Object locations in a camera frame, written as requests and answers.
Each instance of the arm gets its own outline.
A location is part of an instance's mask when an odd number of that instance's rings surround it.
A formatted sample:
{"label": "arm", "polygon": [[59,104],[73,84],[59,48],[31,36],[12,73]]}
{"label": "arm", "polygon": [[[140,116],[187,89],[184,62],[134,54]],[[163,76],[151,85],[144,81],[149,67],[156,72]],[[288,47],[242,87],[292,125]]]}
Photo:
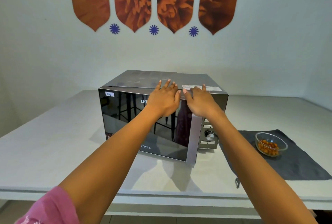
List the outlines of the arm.
{"label": "arm", "polygon": [[73,201],[81,223],[100,223],[151,127],[179,107],[178,87],[175,83],[168,87],[169,83],[170,80],[160,89],[159,81],[142,112],[60,183]]}
{"label": "arm", "polygon": [[316,223],[300,198],[227,119],[211,94],[183,90],[196,116],[207,118],[217,131],[227,157],[264,223]]}

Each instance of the forearm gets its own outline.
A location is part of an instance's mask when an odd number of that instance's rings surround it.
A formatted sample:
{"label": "forearm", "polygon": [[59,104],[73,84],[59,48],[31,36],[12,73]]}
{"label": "forearm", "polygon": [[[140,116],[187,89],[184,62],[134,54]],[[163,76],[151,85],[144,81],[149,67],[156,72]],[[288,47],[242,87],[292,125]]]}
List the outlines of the forearm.
{"label": "forearm", "polygon": [[265,223],[316,223],[303,202],[221,111],[208,117],[243,188]]}
{"label": "forearm", "polygon": [[158,118],[147,106],[60,183],[69,193],[82,223],[100,222]]}

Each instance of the control button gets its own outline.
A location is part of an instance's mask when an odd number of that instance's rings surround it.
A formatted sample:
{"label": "control button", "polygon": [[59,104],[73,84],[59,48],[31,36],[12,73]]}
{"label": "control button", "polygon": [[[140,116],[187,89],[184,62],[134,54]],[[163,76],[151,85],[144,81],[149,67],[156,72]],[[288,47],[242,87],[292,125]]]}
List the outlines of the control button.
{"label": "control button", "polygon": [[207,140],[212,141],[214,138],[214,133],[212,131],[206,131],[205,132],[205,137]]}

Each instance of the person's left hand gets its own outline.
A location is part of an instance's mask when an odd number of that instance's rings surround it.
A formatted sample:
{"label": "person's left hand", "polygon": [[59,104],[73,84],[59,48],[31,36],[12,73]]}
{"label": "person's left hand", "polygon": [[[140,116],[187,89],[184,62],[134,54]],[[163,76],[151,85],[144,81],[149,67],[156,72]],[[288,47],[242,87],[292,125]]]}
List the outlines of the person's left hand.
{"label": "person's left hand", "polygon": [[150,94],[145,106],[146,108],[153,109],[160,117],[170,116],[180,104],[181,90],[178,90],[178,85],[175,82],[169,86],[170,82],[171,80],[168,79],[165,85],[160,88],[160,80],[155,90]]}

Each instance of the chickpeas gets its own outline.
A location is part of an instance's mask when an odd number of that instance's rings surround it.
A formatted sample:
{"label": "chickpeas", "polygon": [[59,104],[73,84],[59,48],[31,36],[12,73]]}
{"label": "chickpeas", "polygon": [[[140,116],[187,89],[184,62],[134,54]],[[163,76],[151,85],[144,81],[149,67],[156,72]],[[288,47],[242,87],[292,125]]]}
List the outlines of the chickpeas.
{"label": "chickpeas", "polygon": [[268,142],[265,139],[260,140],[258,143],[258,148],[265,154],[270,156],[277,156],[279,155],[279,147],[276,143]]}

